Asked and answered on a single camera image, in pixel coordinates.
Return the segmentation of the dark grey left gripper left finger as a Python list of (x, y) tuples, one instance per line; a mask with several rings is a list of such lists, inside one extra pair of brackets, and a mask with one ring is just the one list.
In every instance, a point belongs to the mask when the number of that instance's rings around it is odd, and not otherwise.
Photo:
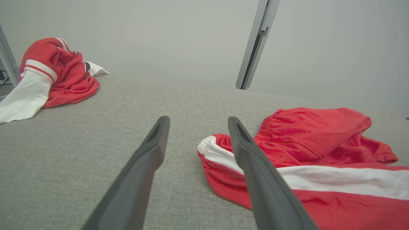
[(83, 230), (141, 230), (155, 171), (165, 158), (170, 118), (161, 116), (98, 203)]

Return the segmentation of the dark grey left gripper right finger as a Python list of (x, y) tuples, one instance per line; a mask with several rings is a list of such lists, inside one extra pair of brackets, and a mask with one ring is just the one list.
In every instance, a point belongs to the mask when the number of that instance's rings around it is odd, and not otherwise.
[(259, 230), (318, 230), (302, 202), (237, 117), (228, 118), (231, 145), (244, 171)]

